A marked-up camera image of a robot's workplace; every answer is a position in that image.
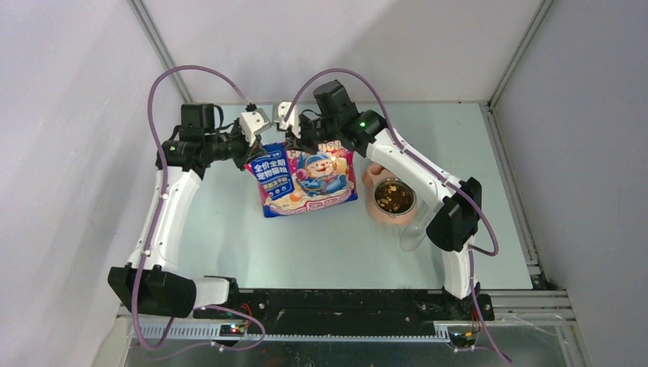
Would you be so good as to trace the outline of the pet food bag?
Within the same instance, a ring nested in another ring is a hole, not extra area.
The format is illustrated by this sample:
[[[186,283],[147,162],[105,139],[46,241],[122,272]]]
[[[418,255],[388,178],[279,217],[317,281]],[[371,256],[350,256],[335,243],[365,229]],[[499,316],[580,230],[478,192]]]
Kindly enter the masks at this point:
[[[353,153],[340,141],[320,144],[316,153],[265,145],[267,154],[246,164],[258,184],[264,217],[308,213],[358,198]]]

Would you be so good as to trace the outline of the clear plastic scoop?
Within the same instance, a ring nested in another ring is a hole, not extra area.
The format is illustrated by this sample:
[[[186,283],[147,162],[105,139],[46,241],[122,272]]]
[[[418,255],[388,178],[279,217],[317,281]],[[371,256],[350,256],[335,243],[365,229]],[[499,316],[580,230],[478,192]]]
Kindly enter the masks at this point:
[[[400,236],[400,248],[404,252],[412,252],[422,244],[430,242],[426,230],[433,217],[433,213],[424,213],[405,228]]]

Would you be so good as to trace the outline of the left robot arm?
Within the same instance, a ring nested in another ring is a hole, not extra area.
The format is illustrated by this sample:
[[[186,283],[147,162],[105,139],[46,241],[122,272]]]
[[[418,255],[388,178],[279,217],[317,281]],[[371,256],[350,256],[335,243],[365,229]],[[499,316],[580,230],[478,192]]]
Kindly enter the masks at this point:
[[[180,123],[156,159],[156,181],[144,228],[126,264],[112,267],[107,282],[131,312],[185,318],[212,305],[223,318],[240,312],[241,297],[229,290],[230,278],[190,279],[178,269],[180,240],[191,203],[206,169],[217,161],[245,165],[266,153],[261,134],[271,126],[267,113],[249,104],[230,126],[213,103],[184,103]]]

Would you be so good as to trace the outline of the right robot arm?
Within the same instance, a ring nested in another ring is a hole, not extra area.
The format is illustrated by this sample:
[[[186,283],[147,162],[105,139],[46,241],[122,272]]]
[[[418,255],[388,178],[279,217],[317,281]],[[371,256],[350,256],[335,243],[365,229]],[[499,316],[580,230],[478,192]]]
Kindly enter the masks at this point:
[[[282,102],[275,109],[280,130],[302,150],[338,140],[414,190],[434,214],[426,236],[442,252],[445,311],[453,319],[465,319],[475,309],[471,294],[478,284],[470,252],[478,225],[488,222],[481,209],[481,184],[473,177],[461,180],[420,155],[393,127],[382,102],[379,111],[360,111],[338,80],[322,84],[313,95],[319,117],[299,116],[296,100]]]

